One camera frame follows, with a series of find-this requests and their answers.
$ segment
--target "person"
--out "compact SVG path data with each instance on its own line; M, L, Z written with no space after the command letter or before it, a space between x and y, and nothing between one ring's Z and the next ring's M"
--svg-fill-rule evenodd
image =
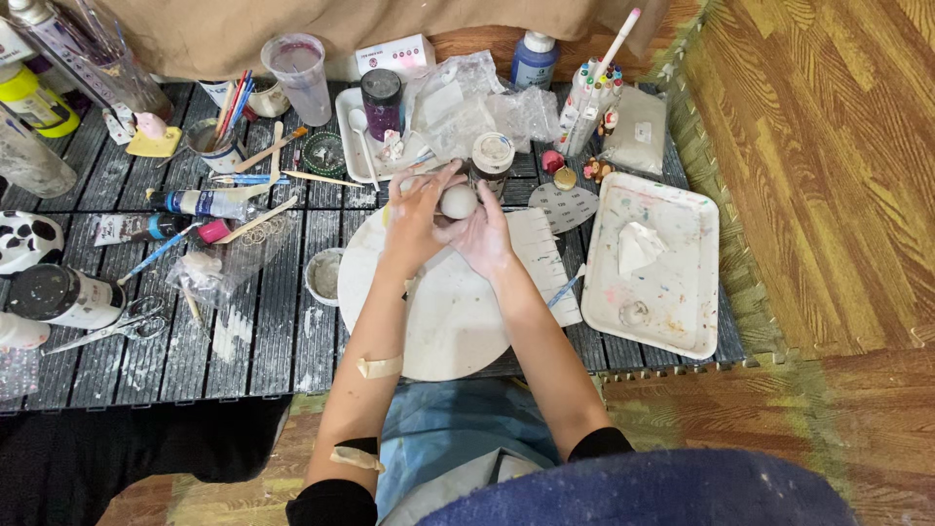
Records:
M633 452L513 252L486 182L468 219L435 214L442 192L467 180L460 168L390 183L383 252L335 373L307 486L286 505L291 525L798 523L801 509L855 523L823 479L783 460ZM446 244L494 289L528 389L499 380L398 387L399 368L358 371L359 358L401 359L407 281Z

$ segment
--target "person's right hand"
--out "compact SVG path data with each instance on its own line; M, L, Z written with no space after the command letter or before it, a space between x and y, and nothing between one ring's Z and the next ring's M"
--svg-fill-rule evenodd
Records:
M467 261L474 271L493 283L497 276L513 263L518 263L510 245L507 217L500 203L487 186L487 181L478 182L478 193L483 206L474 209L467 227L452 239L450 245Z

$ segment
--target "plastic spoon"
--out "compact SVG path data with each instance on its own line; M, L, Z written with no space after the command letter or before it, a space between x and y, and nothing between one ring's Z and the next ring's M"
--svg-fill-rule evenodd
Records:
M377 189L377 192L380 192L380 183L377 181L377 170L373 169L373 160L370 159L370 147L367 146L367 137L364 135L364 132L367 131L367 116L361 110L354 108L351 110L351 114L348 115L348 123L351 125L351 129L360 137L360 141L364 143L364 158L367 159L367 169L370 170L370 180L373 181L373 187Z

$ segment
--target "clay ball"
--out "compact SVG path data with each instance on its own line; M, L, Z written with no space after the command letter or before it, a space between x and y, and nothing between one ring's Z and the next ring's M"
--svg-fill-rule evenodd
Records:
M456 184L441 195L441 213L452 219L469 217L477 204L474 190L466 184Z

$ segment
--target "paint tube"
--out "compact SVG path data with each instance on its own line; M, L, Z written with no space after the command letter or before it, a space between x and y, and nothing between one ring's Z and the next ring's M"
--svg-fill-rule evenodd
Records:
M191 223L191 218L168 213L106 214L97 226L94 246L167 240Z
M218 190L179 190L150 192L149 201L157 212L210 215L247 221L257 209L248 199L235 200L236 196L239 194Z

